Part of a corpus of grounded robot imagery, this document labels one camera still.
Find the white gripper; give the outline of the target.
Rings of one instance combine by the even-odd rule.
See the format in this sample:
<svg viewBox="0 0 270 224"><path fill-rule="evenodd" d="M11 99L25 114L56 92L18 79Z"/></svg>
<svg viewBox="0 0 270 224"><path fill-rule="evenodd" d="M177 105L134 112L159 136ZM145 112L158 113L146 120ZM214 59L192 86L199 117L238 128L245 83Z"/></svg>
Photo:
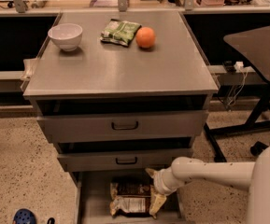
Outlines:
<svg viewBox="0 0 270 224"><path fill-rule="evenodd" d="M153 179L154 187L150 186L149 214L155 216L166 202L166 196L177 191L184 182L177 179L171 168L160 171L146 168L146 173Z"/></svg>

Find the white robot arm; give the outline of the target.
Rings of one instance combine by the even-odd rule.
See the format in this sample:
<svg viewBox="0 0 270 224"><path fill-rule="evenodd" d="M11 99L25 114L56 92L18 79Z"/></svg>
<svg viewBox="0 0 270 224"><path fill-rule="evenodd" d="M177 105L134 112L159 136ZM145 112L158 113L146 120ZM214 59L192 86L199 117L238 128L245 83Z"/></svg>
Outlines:
<svg viewBox="0 0 270 224"><path fill-rule="evenodd" d="M146 172L153 179L149 213L155 216L166 197L193 180L206 180L249 193L247 224L270 224L270 147L256 161L204 162L178 157L168 168Z"/></svg>

